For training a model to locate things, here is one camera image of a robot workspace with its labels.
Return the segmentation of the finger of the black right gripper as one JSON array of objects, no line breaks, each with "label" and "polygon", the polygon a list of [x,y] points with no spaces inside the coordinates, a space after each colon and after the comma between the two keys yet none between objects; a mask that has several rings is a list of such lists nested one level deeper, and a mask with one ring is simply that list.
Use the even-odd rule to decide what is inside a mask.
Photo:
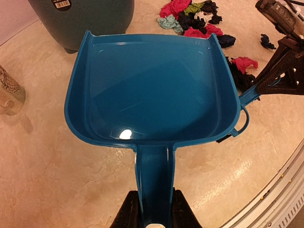
[{"label": "finger of the black right gripper", "polygon": [[304,94],[304,43],[291,38],[278,41],[278,48],[256,78],[259,95]]}]

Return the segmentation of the blue plastic dustpan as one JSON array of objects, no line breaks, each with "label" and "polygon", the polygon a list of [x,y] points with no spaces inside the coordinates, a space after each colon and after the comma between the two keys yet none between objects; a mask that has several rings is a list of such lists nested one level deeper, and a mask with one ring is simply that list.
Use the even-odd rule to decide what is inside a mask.
[{"label": "blue plastic dustpan", "polygon": [[135,152],[140,227],[172,227],[175,150],[237,136],[240,99],[215,35],[86,31],[65,100],[80,140]]}]

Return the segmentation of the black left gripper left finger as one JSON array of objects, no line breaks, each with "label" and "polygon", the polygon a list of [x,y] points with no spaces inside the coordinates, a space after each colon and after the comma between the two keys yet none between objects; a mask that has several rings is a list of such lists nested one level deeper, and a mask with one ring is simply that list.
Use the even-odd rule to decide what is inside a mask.
[{"label": "black left gripper left finger", "polygon": [[139,214],[138,191],[129,191],[110,228],[138,228]]}]

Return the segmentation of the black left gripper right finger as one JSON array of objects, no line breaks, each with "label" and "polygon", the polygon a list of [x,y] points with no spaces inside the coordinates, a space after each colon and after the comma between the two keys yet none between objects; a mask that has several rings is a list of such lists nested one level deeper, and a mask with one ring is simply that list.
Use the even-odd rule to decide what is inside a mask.
[{"label": "black left gripper right finger", "polygon": [[173,189],[172,195],[172,227],[202,228],[181,190]]}]

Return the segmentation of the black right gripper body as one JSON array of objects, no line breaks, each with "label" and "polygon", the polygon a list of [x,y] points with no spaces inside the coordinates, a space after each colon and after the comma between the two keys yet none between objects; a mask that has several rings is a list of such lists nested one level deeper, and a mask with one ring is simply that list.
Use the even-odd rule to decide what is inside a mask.
[{"label": "black right gripper body", "polygon": [[256,9],[266,17],[280,33],[296,41],[304,40],[304,14],[299,0],[259,0]]}]

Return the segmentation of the blue hand brush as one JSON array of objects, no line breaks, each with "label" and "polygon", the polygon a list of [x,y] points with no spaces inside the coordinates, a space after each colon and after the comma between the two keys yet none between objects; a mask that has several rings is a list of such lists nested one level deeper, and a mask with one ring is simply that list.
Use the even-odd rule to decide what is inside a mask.
[{"label": "blue hand brush", "polygon": [[246,106],[248,104],[250,104],[251,102],[257,100],[261,94],[258,93],[257,91],[257,86],[260,84],[259,83],[255,83],[252,87],[250,87],[248,90],[246,90],[240,97],[240,107],[241,107],[241,111],[244,111],[246,114],[246,122],[244,124],[244,126],[240,129],[240,130],[236,130],[235,128],[226,136],[216,140],[217,143],[221,143],[222,141],[226,140],[227,138],[233,136],[233,137],[237,137],[238,135],[240,135],[241,133],[243,133],[248,125],[249,125],[249,121],[250,121],[250,115],[249,112],[246,109]]}]

